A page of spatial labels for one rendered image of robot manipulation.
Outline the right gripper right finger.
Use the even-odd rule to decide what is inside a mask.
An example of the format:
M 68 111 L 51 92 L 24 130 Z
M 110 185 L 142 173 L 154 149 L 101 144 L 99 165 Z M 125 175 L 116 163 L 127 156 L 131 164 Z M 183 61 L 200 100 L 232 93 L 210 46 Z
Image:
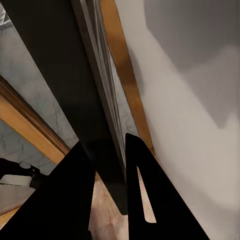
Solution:
M 129 240 L 210 240 L 156 157 L 136 135 L 125 135 Z M 156 223 L 144 217 L 137 167 Z

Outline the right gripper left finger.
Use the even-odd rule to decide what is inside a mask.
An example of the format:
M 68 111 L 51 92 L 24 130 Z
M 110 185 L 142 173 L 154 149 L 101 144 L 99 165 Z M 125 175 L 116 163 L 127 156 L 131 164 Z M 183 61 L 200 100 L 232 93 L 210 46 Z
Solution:
M 0 240 L 87 240 L 96 171 L 78 141 L 0 230 Z

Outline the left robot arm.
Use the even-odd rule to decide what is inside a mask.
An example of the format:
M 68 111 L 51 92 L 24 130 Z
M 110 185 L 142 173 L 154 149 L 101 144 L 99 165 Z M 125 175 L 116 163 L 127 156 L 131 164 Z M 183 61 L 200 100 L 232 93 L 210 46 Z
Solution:
M 0 158 L 0 185 L 27 186 L 37 189 L 47 176 L 27 162 L 17 163 Z

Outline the poster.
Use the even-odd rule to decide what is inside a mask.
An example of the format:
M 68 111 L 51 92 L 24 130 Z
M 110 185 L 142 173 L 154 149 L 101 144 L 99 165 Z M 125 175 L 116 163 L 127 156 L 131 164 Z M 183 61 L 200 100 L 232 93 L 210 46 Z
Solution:
M 100 0 L 0 0 L 121 215 L 126 149 Z

